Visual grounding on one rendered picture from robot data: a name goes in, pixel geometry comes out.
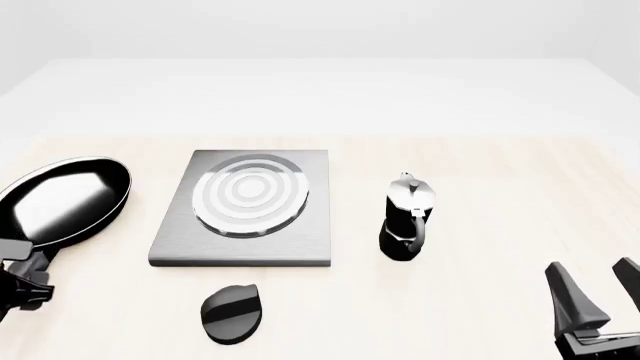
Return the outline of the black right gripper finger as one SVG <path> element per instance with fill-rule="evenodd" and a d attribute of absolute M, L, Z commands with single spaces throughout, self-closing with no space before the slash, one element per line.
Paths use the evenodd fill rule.
<path fill-rule="evenodd" d="M 586 296 L 561 263 L 550 263 L 545 276 L 553 303 L 554 335 L 596 331 L 611 320 Z"/>
<path fill-rule="evenodd" d="M 629 257 L 622 257 L 612 266 L 612 269 L 640 312 L 640 265 Z"/>

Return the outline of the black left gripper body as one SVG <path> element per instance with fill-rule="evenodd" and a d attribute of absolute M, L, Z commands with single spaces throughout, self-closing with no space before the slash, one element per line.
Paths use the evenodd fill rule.
<path fill-rule="evenodd" d="M 49 274 L 36 271 L 27 278 L 0 270 L 0 323 L 13 308 L 35 311 L 49 302 L 55 287 L 48 284 Z"/>

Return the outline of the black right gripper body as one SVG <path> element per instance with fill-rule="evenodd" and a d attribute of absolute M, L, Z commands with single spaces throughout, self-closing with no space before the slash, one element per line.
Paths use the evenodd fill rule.
<path fill-rule="evenodd" d="M 554 335 L 563 360 L 640 360 L 640 332 L 602 335 L 555 325 Z"/>

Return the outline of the black frying pan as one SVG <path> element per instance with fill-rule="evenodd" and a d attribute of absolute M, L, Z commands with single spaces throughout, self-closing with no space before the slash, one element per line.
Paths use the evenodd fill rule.
<path fill-rule="evenodd" d="M 32 253 L 8 271 L 46 272 L 63 248 L 95 236 L 122 211 L 132 176 L 112 158 L 69 158 L 33 170 L 0 191 L 0 239 L 28 241 Z"/>

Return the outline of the round black stove knob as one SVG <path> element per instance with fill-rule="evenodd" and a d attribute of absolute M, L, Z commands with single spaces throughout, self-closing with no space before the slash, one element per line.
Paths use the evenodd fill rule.
<path fill-rule="evenodd" d="M 255 284 L 224 287 L 205 299 L 200 309 L 206 335 L 221 345 L 239 344 L 250 338 L 260 326 L 262 314 Z"/>

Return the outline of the grey flat stove plate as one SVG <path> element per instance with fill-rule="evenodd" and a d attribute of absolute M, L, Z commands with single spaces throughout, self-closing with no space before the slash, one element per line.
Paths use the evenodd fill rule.
<path fill-rule="evenodd" d="M 193 152 L 151 266 L 330 266 L 325 149 Z"/>

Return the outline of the small flat plate on stalk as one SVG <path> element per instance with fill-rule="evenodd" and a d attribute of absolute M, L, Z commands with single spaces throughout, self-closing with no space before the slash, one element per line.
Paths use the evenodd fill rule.
<path fill-rule="evenodd" d="M 33 243 L 25 240 L 0 239 L 0 264 L 5 261 L 28 260 L 33 251 Z"/>

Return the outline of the black moka pot silver lid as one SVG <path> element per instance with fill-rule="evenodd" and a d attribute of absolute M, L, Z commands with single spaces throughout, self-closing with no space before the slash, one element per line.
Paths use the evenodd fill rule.
<path fill-rule="evenodd" d="M 425 243 L 426 224 L 436 203 L 435 191 L 411 173 L 401 173 L 386 194 L 379 248 L 395 261 L 411 261 Z"/>

